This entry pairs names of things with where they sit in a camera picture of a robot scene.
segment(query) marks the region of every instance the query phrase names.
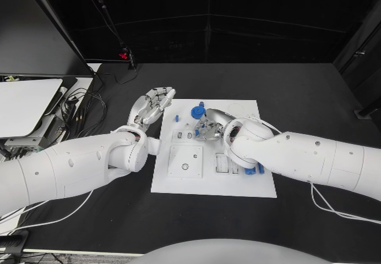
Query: blue plastic piece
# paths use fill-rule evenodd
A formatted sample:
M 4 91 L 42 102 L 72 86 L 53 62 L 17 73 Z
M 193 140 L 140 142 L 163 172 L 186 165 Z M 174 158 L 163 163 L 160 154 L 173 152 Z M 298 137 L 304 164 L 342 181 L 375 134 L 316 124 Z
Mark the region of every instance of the blue plastic piece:
M 203 102 L 200 102 L 199 106 L 195 106 L 192 111 L 190 111 L 190 115 L 195 119 L 200 119 L 200 117 L 205 114 L 205 108 L 203 108 Z
M 257 171 L 255 171 L 255 167 L 252 168 L 252 169 L 244 169 L 244 172 L 245 172 L 245 174 L 246 175 L 252 175 L 252 174 L 255 174 L 257 173 Z
M 264 166 L 258 163 L 259 174 L 264 174 Z

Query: robotic hand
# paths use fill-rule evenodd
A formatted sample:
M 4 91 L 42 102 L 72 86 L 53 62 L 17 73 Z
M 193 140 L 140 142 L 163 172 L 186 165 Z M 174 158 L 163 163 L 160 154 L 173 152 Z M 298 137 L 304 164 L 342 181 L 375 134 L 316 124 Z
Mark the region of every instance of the robotic hand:
M 381 150 L 291 132 L 272 135 L 257 118 L 234 118 L 208 109 L 195 129 L 223 140 L 225 155 L 244 168 L 259 162 L 271 172 L 329 185 L 381 201 Z
M 0 163 L 0 216 L 44 200 L 76 196 L 140 171 L 160 140 L 145 136 L 174 96 L 151 89 L 130 112 L 128 124 L 105 135 L 68 140 L 23 159 Z

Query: computer monitor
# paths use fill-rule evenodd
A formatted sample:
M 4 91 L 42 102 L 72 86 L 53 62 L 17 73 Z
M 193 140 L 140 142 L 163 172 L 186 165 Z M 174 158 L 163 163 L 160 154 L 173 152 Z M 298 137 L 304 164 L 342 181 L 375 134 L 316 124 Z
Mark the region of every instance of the computer monitor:
M 92 77 L 40 0 L 1 0 L 0 75 Z

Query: white cable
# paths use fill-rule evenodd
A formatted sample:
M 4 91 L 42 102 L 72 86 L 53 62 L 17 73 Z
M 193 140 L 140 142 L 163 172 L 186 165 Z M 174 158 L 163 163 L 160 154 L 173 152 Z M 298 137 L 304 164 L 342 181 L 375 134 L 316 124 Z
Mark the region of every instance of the white cable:
M 265 124 L 270 128 L 272 128 L 272 129 L 281 134 L 281 132 L 278 131 L 278 129 L 277 129 L 271 124 L 268 124 L 268 122 L 262 121 L 262 120 L 261 120 L 259 118 L 257 118 L 257 117 L 254 117 L 254 119 L 255 119 L 259 123 Z
M 17 230 L 20 230 L 20 229 L 24 229 L 24 228 L 39 227 L 39 226 L 44 226 L 44 225 L 47 225 L 47 224 L 55 224 L 55 223 L 60 222 L 60 221 L 65 220 L 68 217 L 70 217 L 70 216 L 75 214 L 75 212 L 81 209 L 81 207 L 83 206 L 85 202 L 86 202 L 88 199 L 89 199 L 91 194 L 92 194 L 92 191 L 89 192 L 89 195 L 86 196 L 86 199 L 83 200 L 82 204 L 78 206 L 78 208 L 75 209 L 75 211 L 73 211 L 68 216 L 65 216 L 62 219 L 55 220 L 55 221 L 52 221 L 52 222 L 40 223 L 40 224 L 31 224 L 31 225 L 27 225 L 27 226 L 24 226 L 24 227 L 17 227 L 17 228 L 14 228 L 14 229 L 5 231 L 5 232 L 1 232 L 0 235 L 8 233 L 8 232 L 11 232 L 11 231 L 17 231 Z
M 352 219 L 352 220 L 366 221 L 366 222 L 371 222 L 371 223 L 373 223 L 373 224 L 381 224 L 381 221 L 378 221 L 378 220 L 372 220 L 372 219 L 363 218 L 363 217 L 361 217 L 361 216 L 355 216 L 355 215 L 352 215 L 352 214 L 349 214 L 349 213 L 342 213 L 342 212 L 336 211 L 336 210 L 333 209 L 333 207 L 330 206 L 330 204 L 327 203 L 326 199 L 323 198 L 323 195 L 322 195 L 320 192 L 317 191 L 317 189 L 316 189 L 316 187 L 314 187 L 314 185 L 313 185 L 311 182 L 310 182 L 310 184 L 311 184 L 311 201 L 313 201 L 313 203 L 314 203 L 314 205 L 316 205 L 316 207 L 317 207 L 319 209 L 322 209 L 322 210 L 324 210 L 324 211 L 327 211 L 327 212 L 330 212 L 330 213 L 335 213 L 336 215 L 339 215 L 339 216 L 343 217 L 343 218 L 348 218 L 348 219 Z M 330 209 L 326 209 L 326 208 L 323 208 L 322 206 L 317 205 L 317 203 L 316 203 L 316 201 L 314 201 L 313 190 L 314 190 L 314 191 L 317 192 L 317 194 L 320 195 L 320 197 L 322 197 L 322 199 L 323 199 L 323 202 L 326 203 L 326 205 L 327 205 L 327 207 L 329 207 Z
M 3 221 L 0 221 L 0 224 L 3 224 L 4 222 L 7 222 L 10 219 L 14 219 L 16 216 L 21 215 L 23 213 L 26 213 L 27 211 L 33 210 L 34 208 L 37 208 L 40 205 L 43 205 L 44 203 L 47 203 L 47 201 L 42 202 L 40 204 L 37 204 L 36 206 L 33 206 L 31 208 L 29 208 L 27 210 L 21 211 L 20 213 L 14 214 L 11 217 L 7 217 Z

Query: black table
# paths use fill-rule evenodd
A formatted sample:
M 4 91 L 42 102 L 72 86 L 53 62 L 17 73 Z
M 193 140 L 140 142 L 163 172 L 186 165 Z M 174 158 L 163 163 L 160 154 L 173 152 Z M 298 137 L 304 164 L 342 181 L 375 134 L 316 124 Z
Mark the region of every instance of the black table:
M 101 73 L 132 77 L 122 64 Z M 108 113 L 98 134 L 127 123 L 130 109 L 151 88 L 171 86 L 176 98 L 257 100 L 259 116 L 281 131 L 381 147 L 373 123 L 358 120 L 361 106 L 332 64 L 141 64 L 125 85 L 102 75 Z M 101 116 L 96 103 L 88 124 Z M 148 129 L 158 138 L 161 120 Z M 332 262 L 381 262 L 381 225 L 337 217 L 311 203 L 309 183 L 274 174 L 277 199 L 153 194 L 154 157 L 138 173 L 96 189 L 85 206 L 62 222 L 30 229 L 26 249 L 147 253 L 182 241 L 257 240 L 300 250 Z M 333 208 L 381 219 L 381 202 L 319 186 Z M 26 224 L 59 219 L 86 195 L 50 201 Z

